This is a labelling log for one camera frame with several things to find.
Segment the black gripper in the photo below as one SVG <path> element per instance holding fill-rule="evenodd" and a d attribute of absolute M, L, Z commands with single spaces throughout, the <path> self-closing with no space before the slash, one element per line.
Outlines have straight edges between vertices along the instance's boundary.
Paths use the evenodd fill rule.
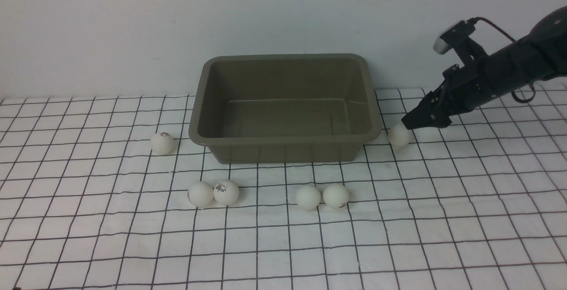
<path fill-rule="evenodd" d="M 443 72 L 441 86 L 428 92 L 401 122 L 408 130 L 447 128 L 452 123 L 450 115 L 470 112 L 502 97 L 503 63 L 486 58 L 464 67 L 453 65 Z"/>

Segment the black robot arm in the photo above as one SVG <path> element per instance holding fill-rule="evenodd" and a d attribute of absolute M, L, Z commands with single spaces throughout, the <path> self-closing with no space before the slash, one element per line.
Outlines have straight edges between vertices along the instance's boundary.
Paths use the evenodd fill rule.
<path fill-rule="evenodd" d="M 506 94 L 520 104 L 516 90 L 537 81 L 565 77 L 567 72 L 567 8 L 562 7 L 540 20 L 525 37 L 487 54 L 470 37 L 481 18 L 460 20 L 434 42 L 438 54 L 454 50 L 463 66 L 443 72 L 443 82 L 427 93 L 403 118 L 406 129 L 446 128 L 451 117 L 474 109 Z"/>

